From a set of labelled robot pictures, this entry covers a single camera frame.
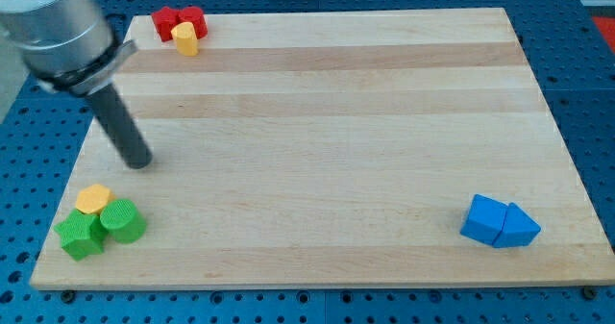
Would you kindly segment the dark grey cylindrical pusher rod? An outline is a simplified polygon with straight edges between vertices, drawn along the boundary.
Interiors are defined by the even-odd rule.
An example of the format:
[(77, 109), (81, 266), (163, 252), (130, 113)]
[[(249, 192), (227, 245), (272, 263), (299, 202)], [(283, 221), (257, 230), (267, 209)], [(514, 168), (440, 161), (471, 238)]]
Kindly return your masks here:
[(152, 161), (149, 146), (113, 84), (93, 91), (86, 101), (128, 167), (140, 169)]

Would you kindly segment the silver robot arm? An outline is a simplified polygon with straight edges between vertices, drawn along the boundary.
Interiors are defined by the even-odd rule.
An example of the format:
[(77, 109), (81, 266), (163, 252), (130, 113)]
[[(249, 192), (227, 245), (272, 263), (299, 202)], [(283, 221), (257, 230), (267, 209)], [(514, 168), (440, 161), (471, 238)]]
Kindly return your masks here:
[(150, 148), (113, 84), (136, 44), (117, 36), (96, 0), (1, 0), (1, 26), (40, 83), (87, 101), (127, 166), (151, 162)]

